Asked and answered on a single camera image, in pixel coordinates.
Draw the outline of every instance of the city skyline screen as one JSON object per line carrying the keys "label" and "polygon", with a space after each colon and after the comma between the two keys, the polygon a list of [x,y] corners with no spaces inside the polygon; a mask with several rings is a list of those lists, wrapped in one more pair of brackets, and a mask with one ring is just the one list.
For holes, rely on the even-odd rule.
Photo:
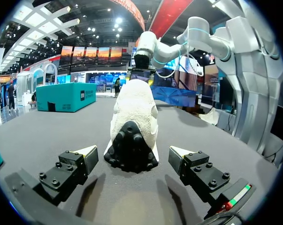
{"label": "city skyline screen", "polygon": [[85,64],[95,64],[97,47],[87,47],[85,54]]}
{"label": "city skyline screen", "polygon": [[112,47],[110,62],[121,62],[122,61],[122,48],[121,47]]}
{"label": "city skyline screen", "polygon": [[61,51],[60,66],[70,65],[73,46],[63,46]]}
{"label": "city skyline screen", "polygon": [[109,47],[100,47],[99,48],[99,56],[98,56],[98,63],[99,64],[108,64],[109,60]]}
{"label": "city skyline screen", "polygon": [[82,64],[83,57],[84,57],[85,47],[75,47],[74,53],[72,56],[72,63],[73,64]]}

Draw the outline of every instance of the gray table surface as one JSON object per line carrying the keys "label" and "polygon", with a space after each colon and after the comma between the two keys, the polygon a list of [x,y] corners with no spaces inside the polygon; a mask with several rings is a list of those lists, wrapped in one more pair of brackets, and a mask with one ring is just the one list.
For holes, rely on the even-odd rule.
{"label": "gray table surface", "polygon": [[5,165],[0,179],[21,167],[31,175],[46,172],[65,150],[96,144],[99,162],[83,186],[59,205],[69,213],[102,224],[197,224],[209,210],[191,187],[185,187],[168,163],[170,145],[210,156],[231,183],[243,177],[257,186],[240,214],[248,216],[270,189],[277,168],[247,145],[201,119],[167,104],[157,104],[159,166],[135,174],[112,168],[103,158],[109,142],[114,98],[97,101],[76,113],[31,112],[0,126]]}

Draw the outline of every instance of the ceiling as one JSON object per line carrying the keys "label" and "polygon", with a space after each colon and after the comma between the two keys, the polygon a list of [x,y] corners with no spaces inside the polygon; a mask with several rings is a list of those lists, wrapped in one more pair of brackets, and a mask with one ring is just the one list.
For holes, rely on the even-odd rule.
{"label": "ceiling", "polygon": [[[139,9],[145,20],[145,30],[148,30],[161,0],[132,0],[132,2]],[[21,58],[3,74],[14,73],[20,70],[20,66],[25,68],[40,60],[60,54],[63,45],[125,47],[128,46],[128,42],[135,42],[142,33],[142,29],[134,17],[122,6],[110,0],[53,0],[45,8],[53,13],[66,6],[70,6],[71,10],[60,16],[59,19],[63,23],[77,18],[80,20],[78,25],[69,27],[72,31],[71,35],[68,36],[64,32],[58,31],[55,33],[58,36],[57,40],[50,37],[44,38],[47,41],[46,46],[38,44],[37,50],[25,54],[24,58]],[[190,16],[200,16],[206,19],[211,27],[229,19],[218,8],[213,8],[208,0],[193,0],[161,41],[168,45],[177,44],[173,37],[180,35],[185,30]],[[121,32],[118,31],[118,28],[114,28],[116,18],[122,18],[122,23],[118,27],[122,29]],[[7,25],[0,37],[0,46],[5,48],[5,53],[29,29],[16,22],[9,22]]]}

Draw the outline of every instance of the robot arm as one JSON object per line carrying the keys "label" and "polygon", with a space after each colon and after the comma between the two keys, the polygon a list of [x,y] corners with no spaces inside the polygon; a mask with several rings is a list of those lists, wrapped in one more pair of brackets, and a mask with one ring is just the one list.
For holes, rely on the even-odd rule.
{"label": "robot arm", "polygon": [[137,68],[148,68],[149,62],[155,68],[163,68],[169,61],[180,57],[188,51],[200,49],[212,53],[222,61],[231,57],[231,47],[225,40],[209,35],[209,23],[200,17],[190,17],[188,27],[177,37],[179,44],[168,46],[157,40],[154,33],[146,31],[141,34],[134,56]]}

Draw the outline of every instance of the person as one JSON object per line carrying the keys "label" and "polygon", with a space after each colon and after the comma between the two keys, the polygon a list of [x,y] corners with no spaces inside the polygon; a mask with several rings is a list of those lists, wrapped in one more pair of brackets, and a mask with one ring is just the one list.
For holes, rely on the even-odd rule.
{"label": "person", "polygon": [[11,113],[11,107],[15,110],[13,81],[11,81],[11,84],[8,87],[8,98],[9,98],[9,113]]}
{"label": "person", "polygon": [[118,94],[119,94],[119,92],[121,91],[120,90],[120,78],[118,77],[117,79],[116,79],[116,81],[115,81],[115,83],[114,83],[114,90],[115,90],[115,98],[117,98],[118,97]]}

